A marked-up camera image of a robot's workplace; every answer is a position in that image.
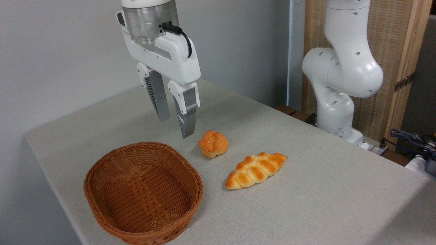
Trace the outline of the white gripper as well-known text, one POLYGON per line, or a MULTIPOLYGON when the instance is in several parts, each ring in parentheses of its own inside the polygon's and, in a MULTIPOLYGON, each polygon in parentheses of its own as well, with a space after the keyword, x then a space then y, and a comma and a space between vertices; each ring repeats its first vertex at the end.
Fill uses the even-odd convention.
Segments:
POLYGON ((157 37, 154 45, 135 43, 127 29, 122 29, 130 55, 138 62, 137 71, 142 87, 147 91, 160 121, 170 118, 162 75, 171 79, 168 89, 173 95, 182 138, 194 133, 196 109, 200 107, 198 86, 201 72, 194 44, 188 58, 188 46, 183 36, 173 33, 157 37))

